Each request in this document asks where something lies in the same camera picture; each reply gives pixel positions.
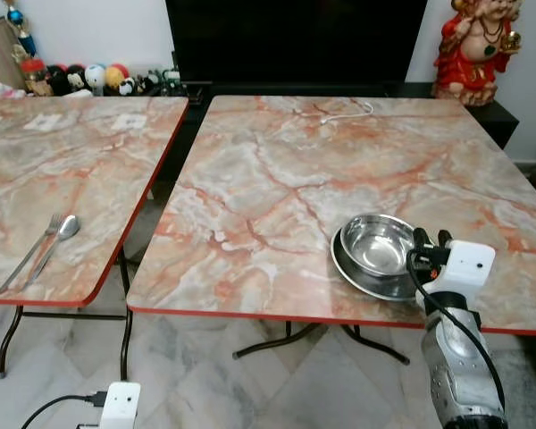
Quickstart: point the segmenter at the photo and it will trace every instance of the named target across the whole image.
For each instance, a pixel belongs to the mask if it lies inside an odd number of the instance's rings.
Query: marble table
[[[374,113],[360,114],[364,102]],[[536,191],[454,101],[217,97],[127,297],[133,311],[422,327],[415,304],[345,282],[329,251],[361,213],[497,257],[475,310],[536,334]]]
[[[187,105],[185,98],[0,100],[0,285],[52,214],[81,221],[33,284],[22,289],[52,239],[0,293],[0,304],[18,307],[18,322],[22,306],[84,307],[95,298]]]

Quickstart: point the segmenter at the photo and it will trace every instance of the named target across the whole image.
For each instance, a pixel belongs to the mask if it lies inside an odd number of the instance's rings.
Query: white cable
[[[367,109],[369,109],[369,111],[364,114],[338,114],[336,116],[328,116],[320,121],[320,125],[324,125],[327,121],[335,121],[336,119],[356,118],[359,116],[369,116],[370,114],[373,114],[373,106],[367,102],[365,102],[364,105],[367,107]]]

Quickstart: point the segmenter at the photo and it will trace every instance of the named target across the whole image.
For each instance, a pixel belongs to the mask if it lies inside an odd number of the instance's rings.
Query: fork
[[[34,246],[29,250],[28,254],[21,260],[21,262],[18,264],[16,268],[14,268],[14,271],[12,271],[12,274],[10,274],[10,277],[6,279],[6,281],[0,286],[0,293],[4,292],[6,289],[8,289],[8,286],[10,286],[10,283],[12,283],[12,280],[18,275],[20,270],[23,268],[23,266],[26,265],[26,263],[29,261],[29,259],[32,257],[34,252],[39,248],[40,244],[46,239],[48,235],[54,235],[57,233],[57,230],[60,229],[60,226],[62,225],[62,217],[59,214],[54,214],[52,218],[50,219],[50,224],[47,225],[46,230],[44,233],[39,237],[39,239],[34,243]]]

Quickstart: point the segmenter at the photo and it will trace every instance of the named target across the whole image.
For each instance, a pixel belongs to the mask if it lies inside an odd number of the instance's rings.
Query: metal plate
[[[406,274],[406,255],[414,246],[413,227],[385,214],[361,214],[340,233],[348,257],[375,276]]]
[[[388,301],[415,300],[415,285],[410,275],[373,277],[366,274],[343,250],[337,230],[330,244],[331,258],[341,275],[359,290]]]

